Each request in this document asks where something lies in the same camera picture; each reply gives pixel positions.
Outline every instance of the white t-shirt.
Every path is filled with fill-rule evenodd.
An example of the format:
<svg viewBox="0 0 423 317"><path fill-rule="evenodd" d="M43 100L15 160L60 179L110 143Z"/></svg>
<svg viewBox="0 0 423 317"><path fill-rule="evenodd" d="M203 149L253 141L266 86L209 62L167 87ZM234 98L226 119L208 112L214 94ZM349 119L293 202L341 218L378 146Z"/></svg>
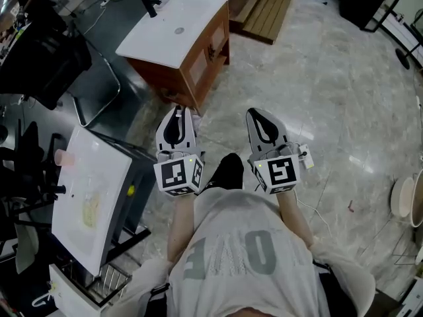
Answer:
<svg viewBox="0 0 423 317"><path fill-rule="evenodd" d="M197 200L196 232L170 274L177 316L227 316L251 307L273 316L329 316L304 241L278 208L243 190Z"/></svg>
<svg viewBox="0 0 423 317"><path fill-rule="evenodd" d="M273 316L330 316L313 258L332 266L359 317L373 300L373 276L335 246L315 243L309 251L277 206L259 195L206 190L194 202L194 228L169 276L168 261L146 261L105 315L142 316L150 290L169 282L168 316L226 316L246 307Z"/></svg>

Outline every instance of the black shorts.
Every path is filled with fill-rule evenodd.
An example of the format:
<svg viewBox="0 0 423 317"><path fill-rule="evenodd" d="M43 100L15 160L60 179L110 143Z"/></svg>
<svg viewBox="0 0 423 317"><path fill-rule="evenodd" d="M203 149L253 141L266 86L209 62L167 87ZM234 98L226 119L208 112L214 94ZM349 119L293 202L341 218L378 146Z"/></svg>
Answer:
<svg viewBox="0 0 423 317"><path fill-rule="evenodd" d="M237 154L231 153L220 161L219 166L202 192L210 188L242 189L243 174L244 166L241 158Z"/></svg>

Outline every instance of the gripper device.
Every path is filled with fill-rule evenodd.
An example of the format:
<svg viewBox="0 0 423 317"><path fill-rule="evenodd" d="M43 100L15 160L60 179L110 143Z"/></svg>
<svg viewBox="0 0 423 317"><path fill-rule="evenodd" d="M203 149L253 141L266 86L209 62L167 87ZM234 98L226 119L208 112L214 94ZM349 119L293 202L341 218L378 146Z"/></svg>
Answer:
<svg viewBox="0 0 423 317"><path fill-rule="evenodd" d="M170 196L181 196L200 190L204 167L203 153L196 145L196 134L189 108L174 107L156 131L157 184Z"/></svg>
<svg viewBox="0 0 423 317"><path fill-rule="evenodd" d="M285 125L271 113L247 110L247 127L252 154L249 164L266 194L291 190L300 182L298 154Z"/></svg>

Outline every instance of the wooden cabinet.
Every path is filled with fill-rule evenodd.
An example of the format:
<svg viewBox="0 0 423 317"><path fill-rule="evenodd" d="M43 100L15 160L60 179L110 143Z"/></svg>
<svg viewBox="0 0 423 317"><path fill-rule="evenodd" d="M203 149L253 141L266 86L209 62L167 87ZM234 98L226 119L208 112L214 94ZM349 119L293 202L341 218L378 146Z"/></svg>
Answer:
<svg viewBox="0 0 423 317"><path fill-rule="evenodd" d="M227 2L210 20L178 69L127 58L163 102L200 108L223 65L229 64Z"/></svg>

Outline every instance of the yellow object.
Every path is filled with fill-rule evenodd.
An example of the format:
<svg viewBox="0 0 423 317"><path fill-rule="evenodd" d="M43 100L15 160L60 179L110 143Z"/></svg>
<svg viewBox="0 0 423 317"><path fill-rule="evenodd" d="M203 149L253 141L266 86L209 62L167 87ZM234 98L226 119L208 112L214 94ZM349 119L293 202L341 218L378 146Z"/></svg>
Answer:
<svg viewBox="0 0 423 317"><path fill-rule="evenodd" d="M53 282L53 281L51 281L50 282L50 285L52 286L52 288L48 291L49 293L52 293L53 291L55 291L56 290L56 284Z"/></svg>
<svg viewBox="0 0 423 317"><path fill-rule="evenodd" d="M20 36L22 35L22 33L25 31L25 29L20 29L18 31L18 34L16 35L16 40L18 40L20 38Z"/></svg>
<svg viewBox="0 0 423 317"><path fill-rule="evenodd" d="M130 188L128 189L128 192L126 195L128 196L132 196L135 193L135 186L134 185L130 185Z"/></svg>
<svg viewBox="0 0 423 317"><path fill-rule="evenodd" d="M83 222L89 228L95 228L97 225L97 208L100 204L100 194L93 192L85 198L83 205Z"/></svg>

